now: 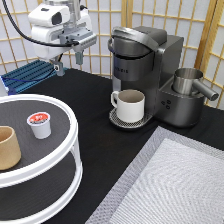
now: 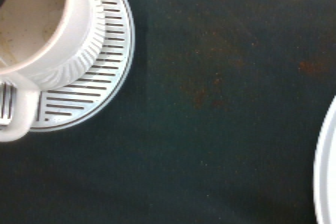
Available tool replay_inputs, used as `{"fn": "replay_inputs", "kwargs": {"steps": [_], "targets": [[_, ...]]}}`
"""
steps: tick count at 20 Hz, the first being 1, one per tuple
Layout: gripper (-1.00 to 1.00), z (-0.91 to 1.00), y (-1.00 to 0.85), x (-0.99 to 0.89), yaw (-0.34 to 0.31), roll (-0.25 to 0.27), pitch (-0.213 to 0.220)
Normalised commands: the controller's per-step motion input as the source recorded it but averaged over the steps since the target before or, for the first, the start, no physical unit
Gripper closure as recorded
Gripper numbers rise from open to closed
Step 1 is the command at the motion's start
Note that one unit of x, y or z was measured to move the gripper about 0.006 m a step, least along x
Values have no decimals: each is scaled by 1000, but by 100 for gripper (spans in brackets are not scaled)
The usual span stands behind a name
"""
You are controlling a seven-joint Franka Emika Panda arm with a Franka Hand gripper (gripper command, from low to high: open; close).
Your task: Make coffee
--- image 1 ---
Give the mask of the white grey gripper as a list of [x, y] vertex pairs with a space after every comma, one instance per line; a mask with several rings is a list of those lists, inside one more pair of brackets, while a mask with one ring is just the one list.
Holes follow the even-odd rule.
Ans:
[[[75, 52], [76, 64], [83, 64], [83, 51], [97, 40], [92, 31], [88, 9], [80, 3], [41, 3], [29, 15], [34, 40], [53, 44], [34, 44], [39, 58], [53, 59], [71, 49]], [[65, 74], [62, 62], [54, 63], [58, 76]]]

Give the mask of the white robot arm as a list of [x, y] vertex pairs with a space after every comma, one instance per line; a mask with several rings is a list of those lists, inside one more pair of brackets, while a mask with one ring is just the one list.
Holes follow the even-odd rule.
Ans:
[[80, 6], [80, 0], [43, 0], [28, 19], [32, 38], [43, 42], [34, 44], [36, 55], [52, 62], [58, 76], [64, 75], [63, 53], [73, 49], [76, 63], [82, 65], [84, 50], [97, 40], [88, 9]]

